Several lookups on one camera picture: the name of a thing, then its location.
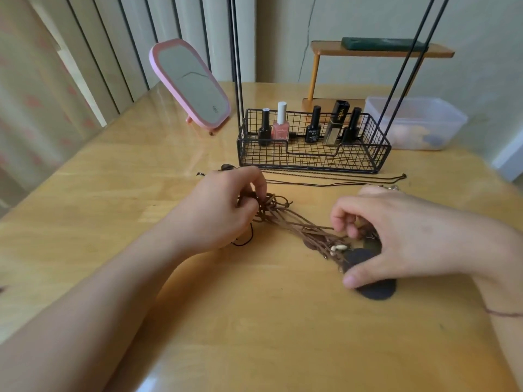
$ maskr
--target black wire basket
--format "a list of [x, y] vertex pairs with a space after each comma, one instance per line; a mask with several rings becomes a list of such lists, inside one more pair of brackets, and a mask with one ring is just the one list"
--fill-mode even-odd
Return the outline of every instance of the black wire basket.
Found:
[[[389, 155], [391, 145], [372, 116], [362, 113], [358, 136], [351, 144], [327, 146], [324, 135], [330, 113], [322, 113], [320, 138], [306, 143], [305, 131], [311, 123], [311, 113], [286, 114], [289, 138], [286, 140], [258, 139], [262, 111], [247, 109], [238, 136], [240, 166], [256, 165], [261, 169], [322, 170], [332, 172], [378, 173]], [[270, 111], [270, 121], [276, 121], [277, 111]]]

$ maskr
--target fingernail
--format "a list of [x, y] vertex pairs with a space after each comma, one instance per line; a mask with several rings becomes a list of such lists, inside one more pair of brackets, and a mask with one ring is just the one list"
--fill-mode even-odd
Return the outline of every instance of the fingernail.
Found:
[[358, 281], [352, 275], [346, 275], [343, 278], [343, 286], [345, 286], [347, 289], [355, 289], [358, 287]]

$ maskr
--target white bottle cap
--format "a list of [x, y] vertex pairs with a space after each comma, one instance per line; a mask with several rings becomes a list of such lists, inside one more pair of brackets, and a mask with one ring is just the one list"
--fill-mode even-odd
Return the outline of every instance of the white bottle cap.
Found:
[[287, 103], [278, 102], [278, 125], [285, 122], [285, 114], [287, 112]]

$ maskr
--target curtain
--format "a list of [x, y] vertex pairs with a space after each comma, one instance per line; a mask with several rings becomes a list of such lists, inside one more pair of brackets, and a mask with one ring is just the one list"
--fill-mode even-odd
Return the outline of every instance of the curtain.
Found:
[[0, 0], [0, 208], [101, 130], [57, 47], [27, 0]]

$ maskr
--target wall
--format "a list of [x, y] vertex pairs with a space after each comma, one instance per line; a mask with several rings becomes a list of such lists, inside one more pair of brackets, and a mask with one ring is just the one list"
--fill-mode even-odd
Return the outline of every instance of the wall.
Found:
[[[308, 44], [315, 39], [412, 38], [428, 1], [257, 0], [257, 79], [308, 82], [313, 59]], [[522, 13], [523, 0], [450, 0], [433, 42], [456, 55], [426, 60], [410, 92], [443, 98], [465, 112], [470, 122], [456, 141], [487, 161], [523, 127]], [[401, 63], [323, 57], [317, 82], [391, 85]]]

